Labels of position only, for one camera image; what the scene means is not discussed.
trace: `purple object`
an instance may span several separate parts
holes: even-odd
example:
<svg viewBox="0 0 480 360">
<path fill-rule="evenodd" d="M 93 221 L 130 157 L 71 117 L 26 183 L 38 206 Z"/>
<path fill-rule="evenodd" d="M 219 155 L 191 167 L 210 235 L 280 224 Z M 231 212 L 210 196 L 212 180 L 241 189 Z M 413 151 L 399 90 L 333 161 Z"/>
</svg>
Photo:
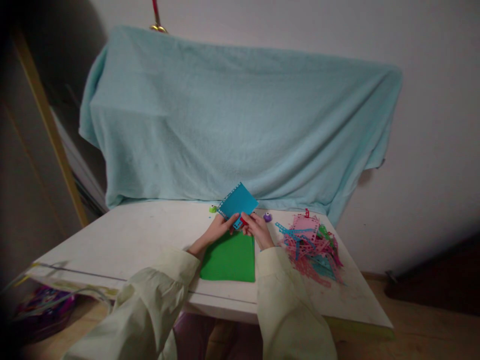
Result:
<svg viewBox="0 0 480 360">
<path fill-rule="evenodd" d="M 263 215 L 263 219 L 265 220 L 266 223 L 269 223 L 272 221 L 272 214 L 269 212 L 266 212 L 265 215 Z"/>
<path fill-rule="evenodd" d="M 19 317 L 25 313 L 41 308 L 47 303 L 67 296 L 69 292 L 55 290 L 49 286 L 41 286 L 28 302 L 21 303 L 15 313 Z M 38 342 L 56 334 L 67 326 L 70 315 L 75 308 L 76 295 L 66 298 L 41 313 L 31 315 L 19 320 L 13 319 L 14 333 L 25 343 Z"/>
</svg>

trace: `white table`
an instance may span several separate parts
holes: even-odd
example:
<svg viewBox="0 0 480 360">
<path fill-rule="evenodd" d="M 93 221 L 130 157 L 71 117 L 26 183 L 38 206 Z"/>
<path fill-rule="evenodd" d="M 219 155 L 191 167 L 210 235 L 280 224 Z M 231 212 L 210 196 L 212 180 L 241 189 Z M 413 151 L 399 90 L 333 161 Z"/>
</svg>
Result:
<svg viewBox="0 0 480 360">
<path fill-rule="evenodd" d="M 56 269 L 36 266 L 27 273 L 33 279 L 66 291 L 85 286 L 102 290 L 111 299 L 128 278 L 155 264 L 164 246 L 185 249 L 207 229 L 214 213 L 210 204 L 187 201 L 152 201 L 121 205 L 70 237 L 37 261 Z M 258 209 L 263 216 L 266 210 Z M 298 212 L 269 210 L 268 223 L 276 240 L 283 236 L 274 225 L 286 228 Z M 392 333 L 392 323 L 370 290 L 341 238 L 325 215 L 316 215 L 338 240 L 344 264 L 341 276 L 346 285 L 331 281 L 331 288 L 304 277 L 305 286 L 316 310 L 330 324 L 347 328 L 352 324 L 382 327 Z M 255 255 L 259 253 L 255 244 Z M 216 318 L 257 323 L 257 283 L 208 281 L 197 278 L 189 289 L 184 310 Z"/>
</svg>

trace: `sleeve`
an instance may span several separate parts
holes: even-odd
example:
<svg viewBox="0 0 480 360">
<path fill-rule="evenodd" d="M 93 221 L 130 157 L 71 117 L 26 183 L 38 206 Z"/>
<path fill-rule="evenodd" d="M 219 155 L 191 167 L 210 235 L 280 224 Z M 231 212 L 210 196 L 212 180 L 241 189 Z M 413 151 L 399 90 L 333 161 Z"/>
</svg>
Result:
<svg viewBox="0 0 480 360">
<path fill-rule="evenodd" d="M 264 359 L 336 359 L 325 319 L 317 314 L 300 273 L 285 251 L 272 247 L 257 257 L 258 322 Z"/>
<path fill-rule="evenodd" d="M 155 266 L 131 277 L 117 295 L 112 314 L 63 359 L 158 359 L 199 264 L 188 252 L 163 251 Z"/>
</svg>

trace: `hand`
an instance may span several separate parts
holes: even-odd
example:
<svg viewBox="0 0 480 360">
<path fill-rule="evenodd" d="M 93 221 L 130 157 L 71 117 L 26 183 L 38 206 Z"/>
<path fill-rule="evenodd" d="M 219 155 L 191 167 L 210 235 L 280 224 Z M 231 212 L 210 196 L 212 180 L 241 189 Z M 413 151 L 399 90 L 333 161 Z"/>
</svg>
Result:
<svg viewBox="0 0 480 360">
<path fill-rule="evenodd" d="M 234 228 L 232 226 L 239 216 L 240 214 L 235 214 L 225 221 L 222 215 L 217 214 L 205 233 L 193 243 L 187 253 L 199 258 L 205 248 L 220 239 L 228 230 L 230 230 L 230 235 L 233 234 Z"/>
<path fill-rule="evenodd" d="M 243 234 L 253 236 L 260 247 L 260 250 L 273 248 L 275 246 L 269 228 L 267 227 L 267 223 L 263 217 L 258 216 L 254 212 L 250 216 L 242 212 L 241 218 L 247 223 L 247 225 L 242 228 Z"/>
</svg>

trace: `person's right hand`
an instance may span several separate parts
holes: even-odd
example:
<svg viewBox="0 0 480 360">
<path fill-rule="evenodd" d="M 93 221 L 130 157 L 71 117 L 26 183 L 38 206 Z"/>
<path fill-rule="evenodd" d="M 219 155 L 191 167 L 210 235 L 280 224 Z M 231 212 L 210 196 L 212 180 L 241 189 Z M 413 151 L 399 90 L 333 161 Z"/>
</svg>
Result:
<svg viewBox="0 0 480 360">
<path fill-rule="evenodd" d="M 273 248 L 275 246 L 263 217 L 258 216 L 254 212 L 250 216 L 242 212 L 241 218 L 247 223 L 247 225 L 244 225 L 242 228 L 243 234 L 253 236 L 260 250 Z"/>
</svg>

